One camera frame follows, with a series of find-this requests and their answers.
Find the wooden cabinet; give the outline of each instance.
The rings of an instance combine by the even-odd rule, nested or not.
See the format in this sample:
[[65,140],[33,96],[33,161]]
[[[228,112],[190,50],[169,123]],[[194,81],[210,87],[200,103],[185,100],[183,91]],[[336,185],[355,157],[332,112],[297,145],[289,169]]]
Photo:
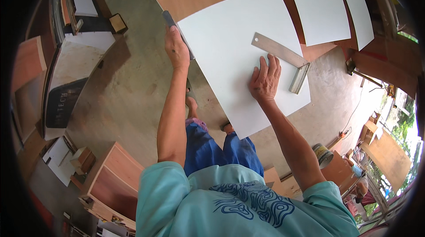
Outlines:
[[115,142],[88,174],[80,201],[99,219],[135,230],[139,177],[143,169]]

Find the foot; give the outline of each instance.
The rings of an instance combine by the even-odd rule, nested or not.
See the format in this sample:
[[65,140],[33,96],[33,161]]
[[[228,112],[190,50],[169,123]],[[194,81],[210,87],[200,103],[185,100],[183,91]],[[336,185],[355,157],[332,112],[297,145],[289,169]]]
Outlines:
[[226,132],[226,134],[230,135],[231,133],[233,133],[235,130],[233,129],[232,124],[226,124],[225,127],[223,128],[223,130]]
[[195,99],[192,97],[186,97],[186,105],[189,107],[189,110],[196,110],[198,108],[198,104]]

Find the blue pants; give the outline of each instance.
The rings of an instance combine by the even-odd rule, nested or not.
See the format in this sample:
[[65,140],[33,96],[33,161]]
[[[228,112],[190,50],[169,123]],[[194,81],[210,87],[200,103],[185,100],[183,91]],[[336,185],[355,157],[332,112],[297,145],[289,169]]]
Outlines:
[[186,120],[186,161],[184,172],[191,173],[213,165],[240,164],[264,177],[264,169],[249,138],[239,140],[235,132],[226,136],[223,150],[208,133],[206,124]]

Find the pink patterned fabric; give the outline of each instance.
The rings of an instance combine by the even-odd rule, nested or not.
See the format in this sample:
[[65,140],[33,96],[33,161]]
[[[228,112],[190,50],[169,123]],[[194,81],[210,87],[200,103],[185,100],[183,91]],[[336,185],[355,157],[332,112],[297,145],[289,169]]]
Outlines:
[[185,123],[186,123],[185,127],[187,127],[191,123],[195,123],[195,124],[199,125],[205,132],[208,133],[207,124],[204,121],[199,120],[198,118],[189,117],[188,119],[186,119]]

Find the hand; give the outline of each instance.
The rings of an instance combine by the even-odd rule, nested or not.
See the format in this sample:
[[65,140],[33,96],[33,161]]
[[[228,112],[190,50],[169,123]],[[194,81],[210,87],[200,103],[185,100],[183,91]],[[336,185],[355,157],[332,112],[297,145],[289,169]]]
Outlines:
[[189,49],[183,42],[176,26],[165,27],[165,51],[173,65],[173,68],[189,68]]
[[263,56],[260,57],[260,70],[258,70],[258,67],[254,68],[249,84],[249,91],[259,104],[274,101],[282,71],[277,57],[268,54],[267,58],[269,59],[269,66],[267,66],[266,59]]

